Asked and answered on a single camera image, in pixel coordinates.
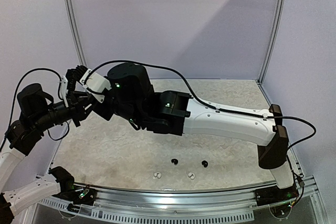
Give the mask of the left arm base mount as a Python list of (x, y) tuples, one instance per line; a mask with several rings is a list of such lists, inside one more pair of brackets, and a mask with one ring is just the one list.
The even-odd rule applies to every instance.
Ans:
[(75, 187), (68, 192), (60, 193), (58, 197), (71, 202), (73, 205), (93, 206), (97, 193), (96, 189), (87, 185), (85, 187)]

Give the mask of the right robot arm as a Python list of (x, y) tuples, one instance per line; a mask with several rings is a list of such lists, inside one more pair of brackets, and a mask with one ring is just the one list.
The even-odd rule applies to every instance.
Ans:
[(145, 65), (135, 62), (119, 62), (106, 76), (78, 66), (76, 80), (96, 99), (96, 113), (106, 120), (117, 115), (135, 130), (178, 136), (205, 134), (255, 143), (259, 167), (269, 170), (277, 183), (271, 196), (282, 201), (291, 194), (294, 178), (287, 161), (289, 140), (279, 105), (252, 110), (205, 101), (192, 90), (155, 92)]

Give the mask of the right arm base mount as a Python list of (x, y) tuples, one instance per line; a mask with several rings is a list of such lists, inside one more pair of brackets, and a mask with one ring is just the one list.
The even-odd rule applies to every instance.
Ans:
[(293, 184), (291, 187), (279, 189), (277, 186), (256, 189), (254, 191), (257, 206), (271, 205), (279, 202), (288, 202), (288, 206), (293, 208), (303, 197), (304, 182), (299, 182), (299, 187)]

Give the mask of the white earbud right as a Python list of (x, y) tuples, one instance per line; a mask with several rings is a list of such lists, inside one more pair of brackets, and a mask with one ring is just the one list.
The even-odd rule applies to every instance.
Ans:
[(188, 178), (190, 178), (191, 180), (195, 179), (195, 174), (194, 173), (188, 173)]

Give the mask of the aluminium frame post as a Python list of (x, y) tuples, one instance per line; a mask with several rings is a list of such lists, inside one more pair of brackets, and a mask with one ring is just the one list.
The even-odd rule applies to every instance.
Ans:
[(267, 70), (270, 64), (272, 52), (276, 43), (276, 38), (281, 22), (281, 16), (282, 16), (282, 11), (284, 8), (284, 2), (285, 0), (276, 0), (276, 6), (275, 6), (275, 14), (274, 18), (272, 21), (272, 26), (271, 26), (271, 33), (270, 33), (270, 38), (268, 41), (264, 61), (262, 63), (262, 67), (259, 73), (259, 77), (257, 79), (258, 84), (261, 86), (266, 78)]
[(71, 32), (71, 35), (72, 35), (72, 39), (73, 39), (73, 43), (74, 43), (74, 46), (75, 46), (75, 51), (76, 51), (78, 61), (81, 65), (84, 65), (84, 66), (87, 67), (88, 64), (87, 64), (87, 60), (85, 58), (83, 46), (82, 46), (81, 39), (80, 39), (80, 34), (79, 34), (78, 25), (77, 25), (77, 21), (76, 21), (76, 15), (75, 15), (73, 1), (72, 0), (64, 0), (64, 2), (65, 2), (65, 8), (66, 8), (66, 13), (67, 13), (67, 17), (68, 17), (70, 32)]

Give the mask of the black earbud right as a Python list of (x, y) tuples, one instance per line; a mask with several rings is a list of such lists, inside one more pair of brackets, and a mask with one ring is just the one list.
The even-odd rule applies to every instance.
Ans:
[(207, 161), (202, 161), (202, 166), (203, 166), (204, 168), (206, 168), (206, 167), (208, 166), (208, 162), (207, 162)]

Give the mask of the aluminium front rail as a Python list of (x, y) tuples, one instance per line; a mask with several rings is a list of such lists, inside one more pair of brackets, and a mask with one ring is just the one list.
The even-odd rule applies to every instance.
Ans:
[(299, 202), (262, 205), (273, 183), (199, 191), (146, 191), (96, 186), (91, 206), (49, 197), (29, 207), (23, 223), (328, 223), (312, 176), (304, 178)]

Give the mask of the right aluminium frame post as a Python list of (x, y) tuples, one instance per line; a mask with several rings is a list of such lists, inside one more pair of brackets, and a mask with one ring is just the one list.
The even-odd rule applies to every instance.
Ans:
[(272, 52), (276, 43), (276, 38), (281, 22), (281, 16), (282, 16), (282, 11), (284, 8), (284, 2), (285, 0), (276, 0), (276, 6), (275, 6), (275, 14), (274, 18), (272, 21), (272, 26), (271, 26), (271, 33), (270, 33), (270, 38), (268, 41), (264, 61), (262, 63), (262, 67), (259, 73), (259, 77), (257, 79), (258, 84), (261, 86), (266, 78), (267, 70), (270, 64)]

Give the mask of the white earbud left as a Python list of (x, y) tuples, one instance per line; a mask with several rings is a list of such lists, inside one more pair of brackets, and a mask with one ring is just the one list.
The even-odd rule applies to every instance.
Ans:
[(156, 173), (153, 174), (153, 177), (157, 178), (157, 179), (160, 179), (162, 177), (162, 175), (161, 175), (160, 172), (156, 172)]

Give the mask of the black earbud left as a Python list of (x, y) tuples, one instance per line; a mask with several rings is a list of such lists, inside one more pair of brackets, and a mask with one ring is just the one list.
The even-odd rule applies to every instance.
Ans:
[(174, 164), (174, 165), (177, 165), (178, 164), (178, 160), (177, 159), (171, 159), (171, 163)]

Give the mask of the left aluminium frame post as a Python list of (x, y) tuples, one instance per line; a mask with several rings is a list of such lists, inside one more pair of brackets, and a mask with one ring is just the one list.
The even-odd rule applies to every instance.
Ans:
[(66, 8), (66, 13), (67, 13), (67, 17), (68, 17), (70, 32), (71, 32), (71, 35), (72, 35), (72, 39), (73, 39), (73, 43), (74, 43), (74, 46), (75, 46), (75, 51), (76, 51), (78, 61), (81, 65), (84, 65), (84, 66), (87, 67), (88, 64), (87, 64), (87, 60), (85, 58), (83, 46), (82, 46), (81, 39), (80, 39), (80, 34), (79, 34), (78, 25), (77, 25), (77, 21), (76, 21), (76, 15), (75, 15), (73, 1), (72, 0), (64, 0), (64, 2), (65, 2), (65, 8)]

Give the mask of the white earbud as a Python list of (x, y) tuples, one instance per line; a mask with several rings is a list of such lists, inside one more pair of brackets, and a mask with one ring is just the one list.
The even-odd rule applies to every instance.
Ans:
[(162, 175), (161, 175), (160, 172), (156, 172), (156, 173), (153, 174), (153, 177), (157, 178), (157, 179), (160, 179), (162, 177)]
[(195, 174), (194, 173), (188, 173), (188, 178), (190, 178), (191, 180), (195, 179)]

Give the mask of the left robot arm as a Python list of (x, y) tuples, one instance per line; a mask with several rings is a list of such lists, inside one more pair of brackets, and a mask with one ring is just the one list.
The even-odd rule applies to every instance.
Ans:
[[(50, 128), (73, 120), (76, 126), (87, 118), (90, 104), (84, 92), (72, 91), (63, 101), (44, 92), (39, 83), (25, 87), (18, 95), (21, 109), (18, 120), (11, 123), (5, 133), (1, 147), (1, 187), (7, 183), (16, 166), (29, 155), (44, 132)], [(52, 196), (61, 195), (73, 200), (78, 195), (74, 177), (58, 166), (45, 176), (21, 188), (1, 192), (1, 223), (11, 223), (24, 209), (36, 202)]]

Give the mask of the black earbud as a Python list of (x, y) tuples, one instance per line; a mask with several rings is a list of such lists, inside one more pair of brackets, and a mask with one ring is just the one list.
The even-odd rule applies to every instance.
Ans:
[(202, 161), (202, 166), (203, 166), (204, 168), (206, 168), (206, 167), (208, 166), (208, 162), (207, 162), (207, 161)]
[(177, 165), (178, 164), (178, 160), (177, 159), (171, 159), (171, 163), (174, 164), (174, 165)]

